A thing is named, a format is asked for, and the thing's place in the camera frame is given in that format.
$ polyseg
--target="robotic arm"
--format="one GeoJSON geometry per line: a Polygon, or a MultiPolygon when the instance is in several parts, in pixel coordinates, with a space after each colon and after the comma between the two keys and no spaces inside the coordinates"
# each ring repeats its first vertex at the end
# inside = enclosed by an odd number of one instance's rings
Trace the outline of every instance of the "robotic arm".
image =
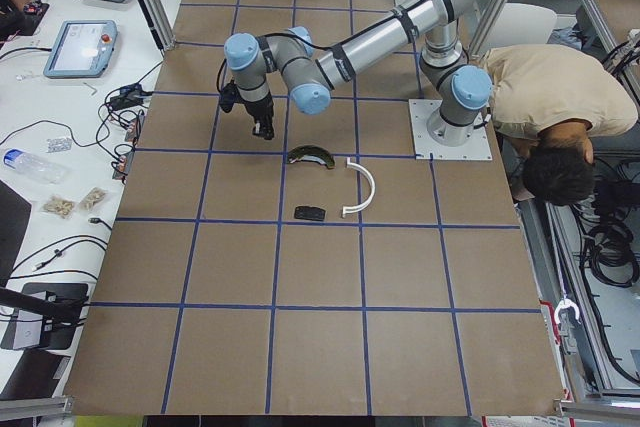
{"type": "Polygon", "coordinates": [[[378,22],[325,48],[317,59],[311,58],[314,46],[304,27],[260,37],[232,35],[224,52],[233,80],[221,91],[220,107],[228,112],[234,103],[243,103],[254,118],[254,135],[272,139],[273,99],[266,74],[279,70],[298,108],[318,114],[329,105],[331,90],[426,33],[420,67],[443,97],[429,130],[445,145],[461,145],[491,91],[487,74],[465,65],[458,39],[457,19],[473,2],[406,0],[378,22]]]}

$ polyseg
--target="white curved object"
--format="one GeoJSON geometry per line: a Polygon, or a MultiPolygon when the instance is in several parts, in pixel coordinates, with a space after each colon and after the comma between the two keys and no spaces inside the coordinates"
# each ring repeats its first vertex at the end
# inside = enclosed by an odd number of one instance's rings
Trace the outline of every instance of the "white curved object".
{"type": "Polygon", "coordinates": [[[375,180],[373,180],[373,175],[371,175],[371,172],[369,172],[367,169],[365,169],[360,164],[356,164],[355,162],[351,162],[351,157],[347,157],[347,169],[357,170],[362,175],[364,175],[367,178],[367,180],[369,181],[369,188],[370,188],[371,192],[369,193],[369,197],[367,198],[367,200],[365,200],[361,204],[354,205],[353,207],[349,207],[347,205],[344,205],[342,207],[342,218],[343,219],[346,217],[347,214],[355,214],[355,213],[360,212],[361,210],[365,209],[371,203],[371,201],[373,200],[373,196],[376,193],[376,182],[375,182],[375,180]]]}

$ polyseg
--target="small packet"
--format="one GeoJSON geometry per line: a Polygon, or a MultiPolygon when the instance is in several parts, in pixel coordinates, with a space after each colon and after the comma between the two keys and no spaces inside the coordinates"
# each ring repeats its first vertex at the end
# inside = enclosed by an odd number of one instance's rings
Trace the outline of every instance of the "small packet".
{"type": "Polygon", "coordinates": [[[58,195],[52,195],[51,198],[42,206],[43,212],[56,214],[63,219],[69,217],[76,203],[72,200],[66,200],[58,195]]]}
{"type": "Polygon", "coordinates": [[[87,195],[78,203],[78,209],[91,212],[96,204],[102,202],[108,192],[100,187],[94,187],[87,195]]]}

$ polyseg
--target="black hair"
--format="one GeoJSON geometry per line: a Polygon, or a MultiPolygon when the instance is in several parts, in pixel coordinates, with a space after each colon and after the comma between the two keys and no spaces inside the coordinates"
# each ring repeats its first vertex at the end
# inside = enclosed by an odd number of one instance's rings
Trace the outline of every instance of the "black hair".
{"type": "Polygon", "coordinates": [[[595,183],[593,166],[584,160],[582,148],[538,146],[531,150],[522,171],[524,187],[554,205],[571,205],[586,199],[595,183]]]}

